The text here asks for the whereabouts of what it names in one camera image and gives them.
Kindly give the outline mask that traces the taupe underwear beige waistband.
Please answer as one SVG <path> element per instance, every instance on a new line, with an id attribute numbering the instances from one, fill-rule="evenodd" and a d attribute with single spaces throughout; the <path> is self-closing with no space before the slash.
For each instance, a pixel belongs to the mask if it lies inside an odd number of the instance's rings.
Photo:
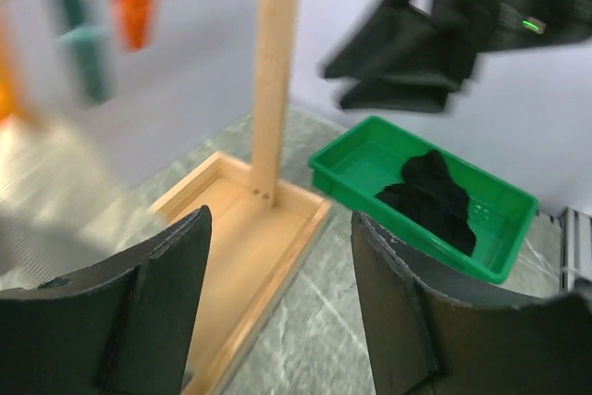
<path id="1" fill-rule="evenodd" d="M 165 221 L 65 121 L 1 128 L 1 288 L 33 289 L 145 241 Z"/>

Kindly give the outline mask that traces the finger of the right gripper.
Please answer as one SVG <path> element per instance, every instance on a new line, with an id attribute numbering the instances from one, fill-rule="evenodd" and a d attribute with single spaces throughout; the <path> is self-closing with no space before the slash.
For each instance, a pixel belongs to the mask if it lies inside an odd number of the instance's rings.
<path id="1" fill-rule="evenodd" d="M 381 6 L 322 65 L 329 79 L 461 83 L 473 74 L 481 12 L 444 8 L 428 16 L 412 6 Z"/>
<path id="2" fill-rule="evenodd" d="M 460 82 L 405 83 L 388 79 L 361 80 L 337 101 L 342 110 L 389 110 L 424 114 L 443 113 Z"/>

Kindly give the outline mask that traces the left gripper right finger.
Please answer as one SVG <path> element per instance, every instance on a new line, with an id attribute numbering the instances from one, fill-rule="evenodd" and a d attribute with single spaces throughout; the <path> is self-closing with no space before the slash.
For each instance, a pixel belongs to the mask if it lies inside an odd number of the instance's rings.
<path id="1" fill-rule="evenodd" d="M 537 298 L 470 278 L 363 213 L 351 251 L 379 394 L 587 394 L 591 284 Z"/>

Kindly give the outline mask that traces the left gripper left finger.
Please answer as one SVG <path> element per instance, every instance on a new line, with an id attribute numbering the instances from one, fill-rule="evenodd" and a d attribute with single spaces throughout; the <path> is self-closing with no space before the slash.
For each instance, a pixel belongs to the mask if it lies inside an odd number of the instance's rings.
<path id="1" fill-rule="evenodd" d="M 179 394 L 212 238 L 203 206 L 151 239 L 1 294 L 5 394 Z"/>

